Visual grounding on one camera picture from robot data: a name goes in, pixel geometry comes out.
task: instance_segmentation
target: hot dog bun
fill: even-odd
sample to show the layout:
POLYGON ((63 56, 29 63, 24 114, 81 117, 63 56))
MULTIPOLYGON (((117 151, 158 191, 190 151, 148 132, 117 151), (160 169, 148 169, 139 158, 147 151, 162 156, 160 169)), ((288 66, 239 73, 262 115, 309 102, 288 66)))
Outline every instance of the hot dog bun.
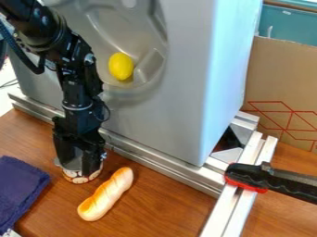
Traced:
POLYGON ((78 206, 78 215, 87 221, 102 218, 132 183, 133 171, 127 167, 118 169, 110 180, 101 184, 92 196, 78 206))

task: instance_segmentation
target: towel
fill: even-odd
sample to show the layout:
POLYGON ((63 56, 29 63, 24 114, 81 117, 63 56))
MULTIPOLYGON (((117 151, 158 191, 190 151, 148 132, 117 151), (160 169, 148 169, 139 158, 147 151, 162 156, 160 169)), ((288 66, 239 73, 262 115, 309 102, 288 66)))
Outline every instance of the towel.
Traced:
POLYGON ((0 236, 30 208, 49 176, 23 161, 0 157, 0 236))

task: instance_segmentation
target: metal frame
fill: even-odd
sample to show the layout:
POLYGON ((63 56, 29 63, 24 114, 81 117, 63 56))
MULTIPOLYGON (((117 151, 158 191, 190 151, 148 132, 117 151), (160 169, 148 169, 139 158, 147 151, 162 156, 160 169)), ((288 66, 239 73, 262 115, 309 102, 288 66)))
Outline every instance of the metal frame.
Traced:
MULTIPOLYGON (((54 116, 63 116, 63 112, 36 102, 21 91, 9 97, 16 109, 46 122, 52 123, 54 116)), ((193 166, 112 131, 100 129, 99 132, 107 141, 107 149, 219 198, 201 236, 238 236, 257 194, 225 184, 223 173, 231 162, 260 164, 271 161, 277 139, 269 136, 264 141, 262 133, 256 131, 258 122, 259 117, 239 112, 230 126, 245 148, 211 153, 203 167, 193 166)))

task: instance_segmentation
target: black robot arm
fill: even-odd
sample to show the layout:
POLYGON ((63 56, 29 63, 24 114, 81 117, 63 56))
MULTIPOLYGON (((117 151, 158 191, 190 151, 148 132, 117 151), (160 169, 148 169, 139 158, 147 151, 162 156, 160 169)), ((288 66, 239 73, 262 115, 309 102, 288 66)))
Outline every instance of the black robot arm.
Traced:
POLYGON ((29 69, 41 74, 45 61, 55 64, 65 110, 64 118, 53 118, 57 157, 64 170, 88 181, 102 167, 105 141, 98 129, 109 117, 98 97, 103 82, 91 47, 61 16, 35 0, 0 0, 0 12, 16 30, 11 36, 0 21, 0 33, 29 69), (33 65, 21 48, 38 55, 39 65, 33 65))

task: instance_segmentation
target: wooden table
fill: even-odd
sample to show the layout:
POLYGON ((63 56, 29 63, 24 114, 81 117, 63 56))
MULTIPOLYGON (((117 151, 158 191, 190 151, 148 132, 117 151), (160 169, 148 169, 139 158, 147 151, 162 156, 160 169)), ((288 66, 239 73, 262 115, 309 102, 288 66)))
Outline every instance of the wooden table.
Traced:
MULTIPOLYGON (((52 127, 11 110, 0 118, 0 155, 15 156, 52 178, 31 210, 17 223, 23 236, 198 236, 215 205, 211 197, 114 153, 101 176, 88 184, 65 181, 53 165, 52 127), (116 169, 129 166, 133 188, 99 221, 81 220, 76 208, 116 169)), ((279 143, 273 164, 317 175, 317 156, 279 143)), ((268 192, 259 195, 244 236, 315 236, 317 206, 268 192)))

